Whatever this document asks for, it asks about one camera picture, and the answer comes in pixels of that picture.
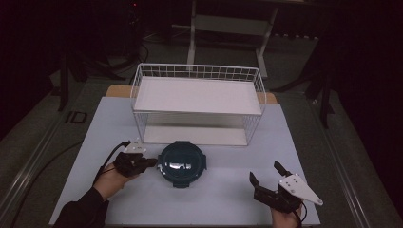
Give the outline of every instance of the dark floor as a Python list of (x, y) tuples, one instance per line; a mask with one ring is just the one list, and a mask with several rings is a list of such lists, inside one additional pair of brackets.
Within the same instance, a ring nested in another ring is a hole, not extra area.
[[(299, 75), (316, 41), (288, 40), (273, 37), (264, 54), (269, 78), (266, 88), (288, 83)], [(185, 39), (170, 44), (144, 42), (148, 49), (148, 63), (186, 63), (188, 45)], [(217, 43), (201, 41), (196, 49), (196, 64), (256, 67), (255, 52), (247, 47), (220, 47)], [(35, 151), (43, 151), (38, 158), (40, 170), (58, 153), (82, 141), (89, 128), (97, 105), (110, 85), (126, 84), (135, 67), (120, 73), (124, 82), (91, 77), (86, 83), (71, 82), (70, 102), (65, 112), (57, 112), (58, 98), (47, 96), (28, 116), (0, 142), (0, 196), (7, 195), (15, 177)], [(284, 93), (277, 93), (310, 186), (324, 200), (317, 207), (319, 227), (403, 227), (365, 148), (345, 113), (335, 92), (331, 106), (335, 114), (328, 116), (329, 129), (318, 120), (317, 101), (306, 100), (300, 85)], [(86, 113), (84, 123), (66, 122), (68, 112)], [(14, 227), (47, 227), (53, 208), (60, 196), (71, 165), (80, 145), (70, 148), (53, 161), (33, 184), (21, 207)], [(1, 227), (10, 227), (18, 203), (10, 207)]]

